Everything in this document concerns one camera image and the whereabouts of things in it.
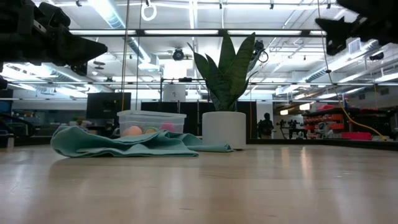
green towel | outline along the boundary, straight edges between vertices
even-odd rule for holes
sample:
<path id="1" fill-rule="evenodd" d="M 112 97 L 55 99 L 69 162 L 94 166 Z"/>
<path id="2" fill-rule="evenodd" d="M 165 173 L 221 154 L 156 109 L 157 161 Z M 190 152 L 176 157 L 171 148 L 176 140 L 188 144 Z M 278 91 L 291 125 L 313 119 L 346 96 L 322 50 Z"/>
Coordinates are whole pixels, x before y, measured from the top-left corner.
<path id="1" fill-rule="evenodd" d="M 198 156 L 201 152 L 231 152 L 229 145 L 205 146 L 191 134 L 159 131 L 109 139 L 74 126 L 60 126 L 51 139 L 55 152 L 67 157 Z"/>

black monitor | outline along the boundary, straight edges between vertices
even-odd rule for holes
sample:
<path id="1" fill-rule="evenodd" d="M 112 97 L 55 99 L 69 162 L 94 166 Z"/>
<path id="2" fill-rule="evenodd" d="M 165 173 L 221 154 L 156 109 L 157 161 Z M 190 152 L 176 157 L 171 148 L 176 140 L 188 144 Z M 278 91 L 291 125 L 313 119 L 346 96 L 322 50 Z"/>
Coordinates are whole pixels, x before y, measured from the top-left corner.
<path id="1" fill-rule="evenodd" d="M 131 107 L 131 93 L 89 93 L 87 97 L 86 118 L 116 119 L 117 113 Z"/>

white pot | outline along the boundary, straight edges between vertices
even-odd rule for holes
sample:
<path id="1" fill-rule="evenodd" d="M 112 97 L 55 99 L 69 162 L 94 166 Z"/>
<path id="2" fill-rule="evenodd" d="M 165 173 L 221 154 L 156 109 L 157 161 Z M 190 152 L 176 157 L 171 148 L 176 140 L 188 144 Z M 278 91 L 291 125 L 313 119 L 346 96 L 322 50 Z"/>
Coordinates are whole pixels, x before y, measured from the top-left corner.
<path id="1" fill-rule="evenodd" d="M 202 117 L 203 143 L 228 143 L 233 149 L 246 147 L 246 114 L 238 112 L 209 112 Z"/>

ball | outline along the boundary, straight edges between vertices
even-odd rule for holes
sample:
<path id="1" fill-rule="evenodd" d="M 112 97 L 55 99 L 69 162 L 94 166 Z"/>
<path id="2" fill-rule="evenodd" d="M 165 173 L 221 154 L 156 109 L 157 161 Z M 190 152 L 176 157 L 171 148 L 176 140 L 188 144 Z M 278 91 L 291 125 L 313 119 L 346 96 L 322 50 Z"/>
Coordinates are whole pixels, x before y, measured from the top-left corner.
<path id="1" fill-rule="evenodd" d="M 142 134 L 141 128 L 138 126 L 131 126 L 129 129 L 126 129 L 122 132 L 122 137 L 124 136 L 135 136 L 135 135 L 140 135 Z"/>
<path id="2" fill-rule="evenodd" d="M 175 131 L 174 125 L 170 122 L 164 122 L 159 129 L 167 130 L 167 131 L 171 131 L 171 132 Z"/>
<path id="3" fill-rule="evenodd" d="M 144 133 L 148 134 L 148 133 L 155 133 L 157 132 L 157 128 L 147 128 Z"/>

person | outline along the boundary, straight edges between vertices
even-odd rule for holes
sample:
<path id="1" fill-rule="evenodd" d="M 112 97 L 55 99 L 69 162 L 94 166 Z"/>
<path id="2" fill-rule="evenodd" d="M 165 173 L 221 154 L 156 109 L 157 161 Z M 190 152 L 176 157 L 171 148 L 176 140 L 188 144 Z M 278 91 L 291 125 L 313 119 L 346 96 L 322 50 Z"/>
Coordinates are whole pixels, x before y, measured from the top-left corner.
<path id="1" fill-rule="evenodd" d="M 272 124 L 269 113 L 264 114 L 265 120 L 261 120 L 257 125 L 257 130 L 261 139 L 271 139 L 272 130 L 274 125 Z"/>

